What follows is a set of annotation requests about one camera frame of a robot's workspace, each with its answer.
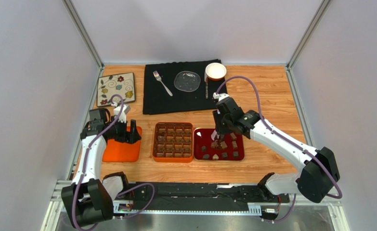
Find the pink handled metal tongs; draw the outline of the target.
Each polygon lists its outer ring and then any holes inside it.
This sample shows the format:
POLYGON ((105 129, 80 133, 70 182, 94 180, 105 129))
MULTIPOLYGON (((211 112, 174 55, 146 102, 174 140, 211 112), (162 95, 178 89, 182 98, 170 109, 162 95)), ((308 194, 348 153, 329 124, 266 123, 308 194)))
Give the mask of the pink handled metal tongs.
POLYGON ((213 141, 217 140, 219 138, 219 134, 217 133, 216 130, 213 130, 212 134, 211 134, 211 139, 213 141))

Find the orange chocolate box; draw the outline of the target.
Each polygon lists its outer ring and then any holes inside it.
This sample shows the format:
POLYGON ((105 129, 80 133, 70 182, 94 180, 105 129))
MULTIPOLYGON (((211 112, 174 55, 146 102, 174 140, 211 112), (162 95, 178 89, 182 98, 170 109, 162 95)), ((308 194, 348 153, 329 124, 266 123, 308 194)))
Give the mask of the orange chocolate box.
POLYGON ((155 126, 152 157, 160 163, 190 163, 193 160, 193 125, 183 122, 159 122, 155 126), (158 142, 157 136, 164 136, 158 142))

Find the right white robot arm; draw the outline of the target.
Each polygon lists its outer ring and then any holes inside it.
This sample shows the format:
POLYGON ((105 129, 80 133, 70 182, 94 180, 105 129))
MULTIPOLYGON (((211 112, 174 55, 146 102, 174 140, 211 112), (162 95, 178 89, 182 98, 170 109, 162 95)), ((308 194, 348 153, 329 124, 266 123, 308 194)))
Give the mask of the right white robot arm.
POLYGON ((295 173, 269 173, 260 182, 268 194, 301 194, 314 203, 331 196, 340 179, 334 153, 327 147, 317 149, 282 132, 253 110, 244 112, 228 94, 215 94, 213 111, 216 133, 236 134, 270 148, 297 170, 295 173))

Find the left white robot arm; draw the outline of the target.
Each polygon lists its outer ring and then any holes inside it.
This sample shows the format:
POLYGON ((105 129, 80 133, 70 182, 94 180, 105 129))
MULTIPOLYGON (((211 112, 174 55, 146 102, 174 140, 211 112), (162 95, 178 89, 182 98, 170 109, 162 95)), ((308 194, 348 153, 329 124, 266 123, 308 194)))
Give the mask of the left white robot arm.
POLYGON ((90 120, 80 138, 82 153, 78 171, 69 186, 62 188, 61 198, 73 228, 91 231, 100 222, 114 216, 113 201, 128 185, 123 172, 100 179, 104 152, 109 140, 134 144, 141 140, 136 121, 127 122, 130 107, 117 106, 114 115, 106 109, 89 111, 90 120))

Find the rectangular milk chocolate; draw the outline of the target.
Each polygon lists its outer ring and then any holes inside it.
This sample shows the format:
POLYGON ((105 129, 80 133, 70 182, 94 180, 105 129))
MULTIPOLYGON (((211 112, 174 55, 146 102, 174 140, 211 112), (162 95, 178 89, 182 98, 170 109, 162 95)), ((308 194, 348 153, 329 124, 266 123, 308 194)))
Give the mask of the rectangular milk chocolate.
POLYGON ((237 137, 236 137, 236 134, 235 133, 230 133, 230 137, 231 137, 231 139, 233 140, 233 141, 235 141, 236 139, 237 139, 237 137))

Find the square milk chocolate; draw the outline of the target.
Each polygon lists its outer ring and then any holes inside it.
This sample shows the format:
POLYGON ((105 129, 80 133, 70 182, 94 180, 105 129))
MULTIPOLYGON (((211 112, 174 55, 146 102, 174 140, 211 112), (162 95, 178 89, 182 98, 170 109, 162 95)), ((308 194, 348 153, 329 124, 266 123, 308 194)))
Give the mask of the square milk chocolate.
POLYGON ((220 142, 219 147, 220 147, 222 150, 224 150, 224 149, 227 149, 228 146, 227 146, 227 144, 226 144, 225 141, 222 141, 222 142, 220 142))

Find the brown leaf chocolate centre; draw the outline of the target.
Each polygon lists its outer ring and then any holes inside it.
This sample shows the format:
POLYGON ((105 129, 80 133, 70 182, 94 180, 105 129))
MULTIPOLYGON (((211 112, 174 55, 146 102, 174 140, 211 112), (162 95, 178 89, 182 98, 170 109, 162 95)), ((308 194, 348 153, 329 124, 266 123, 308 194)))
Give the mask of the brown leaf chocolate centre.
POLYGON ((218 143, 216 141, 212 142, 210 146, 211 148, 216 148, 218 146, 218 143))

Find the light leaf chocolate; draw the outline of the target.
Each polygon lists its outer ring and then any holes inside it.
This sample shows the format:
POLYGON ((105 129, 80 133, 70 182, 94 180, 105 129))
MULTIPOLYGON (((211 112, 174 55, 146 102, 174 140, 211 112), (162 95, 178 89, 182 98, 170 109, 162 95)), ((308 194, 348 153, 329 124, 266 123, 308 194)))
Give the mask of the light leaf chocolate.
POLYGON ((157 136, 157 141, 158 142, 164 142, 165 141, 165 137, 164 136, 157 136))

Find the orange tin lid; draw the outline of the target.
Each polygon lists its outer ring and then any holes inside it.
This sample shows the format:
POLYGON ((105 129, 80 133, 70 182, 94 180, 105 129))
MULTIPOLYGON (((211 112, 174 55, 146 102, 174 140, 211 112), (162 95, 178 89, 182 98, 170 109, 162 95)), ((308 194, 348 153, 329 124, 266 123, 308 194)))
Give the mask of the orange tin lid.
POLYGON ((109 137, 107 146, 103 154, 103 162, 136 162, 139 158, 141 149, 141 140, 133 144, 127 142, 119 142, 112 139, 115 135, 115 126, 112 126, 104 136, 109 137))

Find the red lacquer tray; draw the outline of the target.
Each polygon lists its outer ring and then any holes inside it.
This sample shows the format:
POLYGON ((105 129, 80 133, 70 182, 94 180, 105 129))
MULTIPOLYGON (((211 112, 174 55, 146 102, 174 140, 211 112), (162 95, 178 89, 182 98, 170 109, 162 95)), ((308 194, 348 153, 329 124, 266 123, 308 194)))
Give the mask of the red lacquer tray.
POLYGON ((218 143, 216 148, 211 148, 211 143, 215 142, 211 139, 211 134, 214 129, 212 128, 197 128, 194 130, 194 149, 193 155, 197 160, 203 160, 202 157, 205 154, 209 154, 210 158, 207 161, 241 161, 245 157, 245 149, 243 138, 236 134, 237 139, 233 141, 230 134, 225 136, 225 142, 227 149, 222 150, 219 147, 220 141, 215 140, 218 143), (202 152, 201 147, 206 146, 207 151, 202 152))

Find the white orange bowl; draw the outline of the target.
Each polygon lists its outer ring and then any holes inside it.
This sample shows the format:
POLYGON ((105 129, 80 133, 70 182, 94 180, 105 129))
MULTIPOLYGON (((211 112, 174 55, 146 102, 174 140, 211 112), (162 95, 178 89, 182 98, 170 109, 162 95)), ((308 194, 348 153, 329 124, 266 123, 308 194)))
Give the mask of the white orange bowl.
POLYGON ((218 81, 224 78, 227 74, 227 69, 223 64, 210 63, 205 68, 205 81, 208 79, 218 81))

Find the clear glass plate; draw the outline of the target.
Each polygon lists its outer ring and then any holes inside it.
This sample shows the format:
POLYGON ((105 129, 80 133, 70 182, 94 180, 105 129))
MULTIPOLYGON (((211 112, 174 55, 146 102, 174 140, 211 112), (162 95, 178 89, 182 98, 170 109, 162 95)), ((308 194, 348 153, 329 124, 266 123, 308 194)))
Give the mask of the clear glass plate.
POLYGON ((181 71, 174 79, 174 87, 184 92, 196 91, 201 83, 200 76, 191 71, 181 71))

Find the black cloth mat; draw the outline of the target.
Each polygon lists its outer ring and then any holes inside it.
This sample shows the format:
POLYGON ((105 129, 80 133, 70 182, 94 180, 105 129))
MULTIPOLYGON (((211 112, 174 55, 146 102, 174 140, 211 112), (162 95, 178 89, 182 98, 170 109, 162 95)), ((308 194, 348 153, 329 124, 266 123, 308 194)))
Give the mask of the black cloth mat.
POLYGON ((208 99, 205 98, 205 82, 193 92, 184 92, 174 87, 174 79, 181 71, 195 72, 201 77, 205 76, 205 68, 210 63, 221 63, 220 59, 199 62, 172 62, 163 64, 148 64, 144 70, 143 84, 143 114, 158 115, 176 112, 189 112, 215 109, 212 94, 225 79, 208 82, 208 99), (153 72, 157 71, 164 84, 173 93, 169 96, 164 87, 158 82, 153 72))

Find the silver fork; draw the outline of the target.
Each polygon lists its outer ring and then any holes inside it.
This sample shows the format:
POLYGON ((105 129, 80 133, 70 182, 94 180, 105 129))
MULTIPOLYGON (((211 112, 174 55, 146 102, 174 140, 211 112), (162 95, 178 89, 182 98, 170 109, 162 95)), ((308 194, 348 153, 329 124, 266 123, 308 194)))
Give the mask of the silver fork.
POLYGON ((162 77, 160 76, 160 74, 157 72, 157 71, 154 71, 153 72, 153 75, 155 77, 155 79, 160 82, 162 84, 162 86, 164 87, 165 91, 167 92, 167 94, 169 96, 173 96, 173 93, 170 91, 170 89, 164 84, 164 82, 162 81, 162 77))

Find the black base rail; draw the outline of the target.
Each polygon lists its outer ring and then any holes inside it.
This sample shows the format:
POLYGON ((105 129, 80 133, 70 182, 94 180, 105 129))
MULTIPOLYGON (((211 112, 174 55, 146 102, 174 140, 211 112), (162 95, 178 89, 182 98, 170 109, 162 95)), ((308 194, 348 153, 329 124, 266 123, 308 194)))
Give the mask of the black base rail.
POLYGON ((258 215, 260 205, 277 212, 292 201, 289 195, 272 195, 258 184, 132 182, 126 188, 130 192, 114 199, 116 216, 138 211, 258 215))

